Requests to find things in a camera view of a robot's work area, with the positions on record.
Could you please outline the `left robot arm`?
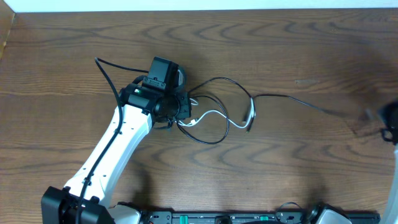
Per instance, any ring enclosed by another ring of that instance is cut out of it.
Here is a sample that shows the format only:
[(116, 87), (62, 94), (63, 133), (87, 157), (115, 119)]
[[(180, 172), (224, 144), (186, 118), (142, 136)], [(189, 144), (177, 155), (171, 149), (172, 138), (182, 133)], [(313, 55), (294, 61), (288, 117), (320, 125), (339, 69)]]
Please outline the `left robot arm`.
[(62, 189), (49, 187), (41, 199), (44, 223), (139, 223), (129, 205), (111, 207), (114, 188), (133, 152), (155, 123), (169, 129), (191, 115), (186, 75), (178, 64), (154, 57), (150, 69), (120, 91), (117, 107), (93, 152)]

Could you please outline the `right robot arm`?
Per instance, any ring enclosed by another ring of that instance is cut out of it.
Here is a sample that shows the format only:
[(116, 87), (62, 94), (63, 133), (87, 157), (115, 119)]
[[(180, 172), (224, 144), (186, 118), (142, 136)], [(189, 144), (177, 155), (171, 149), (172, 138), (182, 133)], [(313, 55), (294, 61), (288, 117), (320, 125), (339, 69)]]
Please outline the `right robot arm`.
[(394, 161), (394, 174), (387, 199), (387, 204), (381, 216), (380, 223), (397, 223), (397, 100), (383, 106), (378, 111), (379, 117), (384, 124), (380, 130), (383, 141), (392, 144), (392, 160)]

